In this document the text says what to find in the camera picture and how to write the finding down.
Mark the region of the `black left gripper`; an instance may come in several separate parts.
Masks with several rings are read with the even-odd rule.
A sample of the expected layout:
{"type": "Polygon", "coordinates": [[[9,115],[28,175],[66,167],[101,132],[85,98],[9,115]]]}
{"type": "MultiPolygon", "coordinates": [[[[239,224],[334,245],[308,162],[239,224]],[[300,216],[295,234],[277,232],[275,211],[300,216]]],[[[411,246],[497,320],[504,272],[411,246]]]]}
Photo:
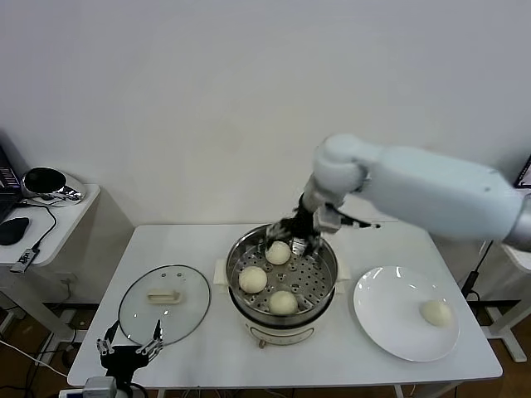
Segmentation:
{"type": "Polygon", "coordinates": [[[105,332],[103,338],[96,341],[101,355],[101,366],[106,370],[106,376],[116,380],[131,380],[134,373],[149,364],[149,357],[156,357],[163,349],[163,334],[161,320],[156,323],[153,337],[142,347],[112,347],[119,323],[113,323],[105,332]]]}

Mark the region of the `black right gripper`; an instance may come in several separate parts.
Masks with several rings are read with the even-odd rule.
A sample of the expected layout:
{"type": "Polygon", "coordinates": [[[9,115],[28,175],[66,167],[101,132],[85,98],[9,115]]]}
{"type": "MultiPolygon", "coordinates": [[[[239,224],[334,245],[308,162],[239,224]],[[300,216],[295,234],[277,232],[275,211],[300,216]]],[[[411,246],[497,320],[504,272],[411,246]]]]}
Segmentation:
{"type": "Polygon", "coordinates": [[[283,218],[265,229],[265,247],[269,249],[276,241],[292,239],[292,253],[302,257],[319,253],[322,243],[320,233],[314,227],[314,213],[304,207],[299,199],[295,214],[283,218]]]}

